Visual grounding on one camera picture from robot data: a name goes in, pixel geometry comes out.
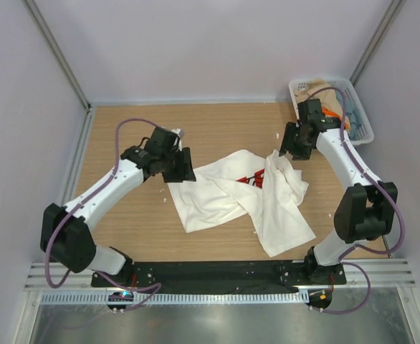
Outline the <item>white t shirt red print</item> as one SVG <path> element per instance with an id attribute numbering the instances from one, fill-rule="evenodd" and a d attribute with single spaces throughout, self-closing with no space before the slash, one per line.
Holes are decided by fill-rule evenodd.
<path id="1" fill-rule="evenodd" d="M 315 239 L 299 210 L 309 184 L 278 150 L 266 158 L 238 150 L 194 173 L 196 181 L 168 186 L 186 233 L 247 214 L 269 257 Z"/>

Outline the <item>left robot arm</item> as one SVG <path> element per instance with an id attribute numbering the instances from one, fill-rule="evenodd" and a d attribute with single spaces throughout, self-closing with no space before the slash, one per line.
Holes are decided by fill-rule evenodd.
<path id="1" fill-rule="evenodd" d="M 181 143 L 183 131 L 161 126 L 140 145 L 116 150 L 114 166 L 88 190 L 65 205 L 50 204 L 43 213 L 40 248 L 69 272 L 85 269 L 126 284 L 133 277 L 133 260 L 123 252 L 97 245 L 92 231 L 117 202 L 150 177 L 166 183 L 196 181 L 191 150 Z"/>

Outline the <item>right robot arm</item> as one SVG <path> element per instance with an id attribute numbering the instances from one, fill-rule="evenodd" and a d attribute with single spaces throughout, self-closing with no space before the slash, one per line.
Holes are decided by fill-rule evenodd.
<path id="1" fill-rule="evenodd" d="M 297 109 L 298 121 L 286 125 L 280 155 L 306 161 L 314 150 L 319 151 L 338 177 L 344 194 L 333 217 L 334 229 L 307 251 L 296 270 L 308 285 L 343 284 L 342 259 L 352 249 L 390 233 L 398 190 L 368 168 L 341 120 L 326 116 L 318 99 L 300 102 Z"/>

